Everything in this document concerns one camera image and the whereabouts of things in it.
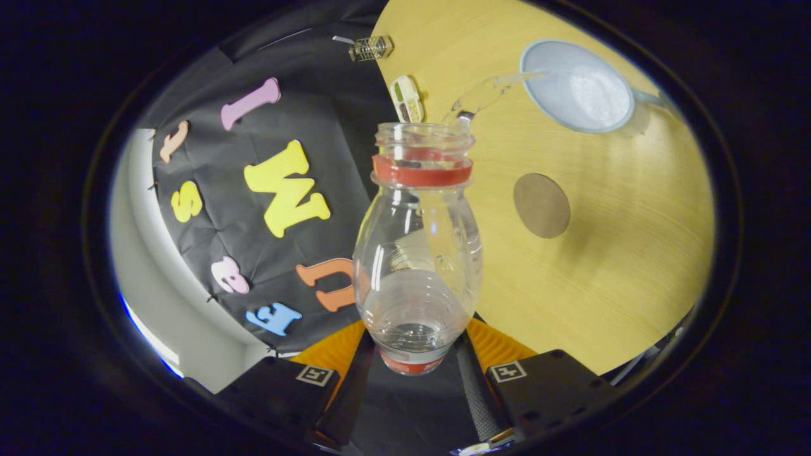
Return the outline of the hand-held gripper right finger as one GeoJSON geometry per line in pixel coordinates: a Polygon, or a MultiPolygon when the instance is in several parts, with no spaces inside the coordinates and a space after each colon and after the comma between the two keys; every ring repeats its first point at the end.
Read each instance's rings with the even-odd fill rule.
{"type": "Polygon", "coordinates": [[[616,386],[562,349],[537,353],[478,319],[456,355],[464,393],[484,447],[535,444],[599,415],[616,386]]]}

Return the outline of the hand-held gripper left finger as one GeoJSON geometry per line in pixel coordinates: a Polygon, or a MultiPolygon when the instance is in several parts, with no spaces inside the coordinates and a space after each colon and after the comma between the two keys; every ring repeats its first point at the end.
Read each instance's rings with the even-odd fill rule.
{"type": "Polygon", "coordinates": [[[292,358],[267,356],[215,394],[241,422],[340,452],[350,444],[376,347],[362,321],[292,358]]]}

